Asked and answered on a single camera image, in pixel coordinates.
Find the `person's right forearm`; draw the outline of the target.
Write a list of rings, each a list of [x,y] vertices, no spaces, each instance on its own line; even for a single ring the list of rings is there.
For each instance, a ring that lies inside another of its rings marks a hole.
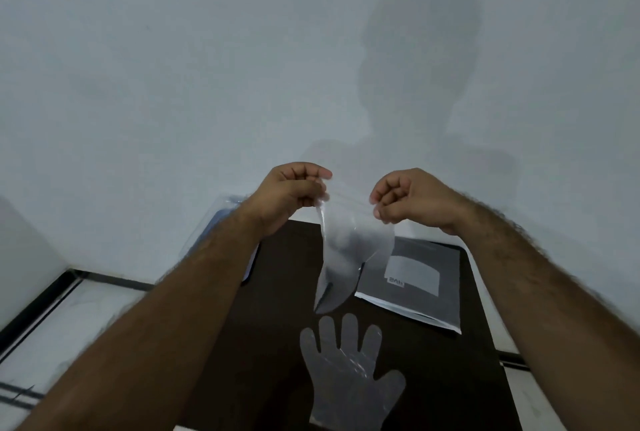
[[[640,431],[640,334],[492,210],[446,195],[444,224],[565,429]]]

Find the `clear plastic disposable glove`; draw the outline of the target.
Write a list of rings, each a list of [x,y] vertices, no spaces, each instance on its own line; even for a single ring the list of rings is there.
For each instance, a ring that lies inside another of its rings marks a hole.
[[[300,332],[300,350],[314,390],[309,424],[329,431],[382,430],[406,379],[399,370],[374,378],[382,344],[377,325],[367,328],[361,346],[358,342],[358,320],[351,313],[342,317],[340,345],[328,315],[320,318],[317,332]]]
[[[383,270],[391,257],[394,227],[374,216],[366,194],[337,179],[325,179],[316,201],[323,237],[323,266],[314,312],[329,313],[356,292],[363,269]]]

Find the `clear packet with blue contents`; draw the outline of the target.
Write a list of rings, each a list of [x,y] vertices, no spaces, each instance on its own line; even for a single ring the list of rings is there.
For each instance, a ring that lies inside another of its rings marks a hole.
[[[181,262],[198,283],[235,295],[252,273],[263,237],[247,198],[221,197],[186,244]]]

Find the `person's left hand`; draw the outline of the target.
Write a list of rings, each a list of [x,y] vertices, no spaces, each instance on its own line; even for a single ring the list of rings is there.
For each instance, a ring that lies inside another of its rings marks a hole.
[[[279,181],[278,166],[271,169],[240,211],[259,238],[275,233],[301,208],[313,207],[324,197],[327,180]]]

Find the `person's right hand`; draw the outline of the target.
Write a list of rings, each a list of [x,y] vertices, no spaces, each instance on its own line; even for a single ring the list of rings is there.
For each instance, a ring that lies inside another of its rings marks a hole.
[[[471,201],[444,184],[434,175],[420,169],[395,170],[401,174],[401,188],[374,206],[374,217],[385,224],[410,220],[435,227],[452,236],[460,234]]]

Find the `person's left forearm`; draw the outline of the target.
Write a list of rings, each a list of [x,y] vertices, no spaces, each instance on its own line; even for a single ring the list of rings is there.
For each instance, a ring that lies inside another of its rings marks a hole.
[[[257,194],[111,324],[16,431],[173,431],[258,243],[292,211]]]

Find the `grey plastic mailer bag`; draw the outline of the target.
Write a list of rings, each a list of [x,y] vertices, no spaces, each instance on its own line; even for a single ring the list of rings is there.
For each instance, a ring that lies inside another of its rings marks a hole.
[[[386,262],[363,267],[355,296],[460,335],[460,259],[460,249],[396,236]]]

